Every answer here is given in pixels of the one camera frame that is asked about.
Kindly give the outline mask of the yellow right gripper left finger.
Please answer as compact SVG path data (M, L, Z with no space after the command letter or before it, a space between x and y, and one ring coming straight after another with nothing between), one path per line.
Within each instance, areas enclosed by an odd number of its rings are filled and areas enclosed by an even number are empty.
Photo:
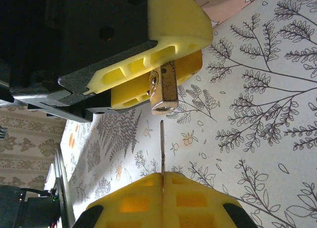
M72 228L163 228L163 177L154 173L88 205Z

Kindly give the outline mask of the pink rectangular box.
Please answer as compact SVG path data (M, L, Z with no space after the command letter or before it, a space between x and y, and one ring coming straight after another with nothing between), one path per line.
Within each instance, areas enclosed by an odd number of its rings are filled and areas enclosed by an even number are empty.
M209 16L212 27L240 12L255 0L194 0Z

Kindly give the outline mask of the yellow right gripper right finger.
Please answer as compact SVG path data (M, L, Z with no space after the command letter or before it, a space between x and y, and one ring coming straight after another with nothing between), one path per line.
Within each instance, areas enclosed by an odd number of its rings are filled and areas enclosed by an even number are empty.
M163 228L257 228L233 197L179 173L164 173Z

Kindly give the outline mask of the brass padlock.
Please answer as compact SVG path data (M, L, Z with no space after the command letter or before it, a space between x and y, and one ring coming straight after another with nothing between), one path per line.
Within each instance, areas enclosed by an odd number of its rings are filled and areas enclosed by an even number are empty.
M151 112L154 115L171 113L178 107L178 89L175 62L167 62L151 71L148 91Z

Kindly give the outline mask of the aluminium side rail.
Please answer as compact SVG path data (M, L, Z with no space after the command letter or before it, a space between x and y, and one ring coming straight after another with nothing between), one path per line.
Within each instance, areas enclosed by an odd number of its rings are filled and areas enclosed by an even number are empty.
M59 197L61 224L58 228L72 228L75 223L71 194L60 145L56 147L54 161L55 188Z

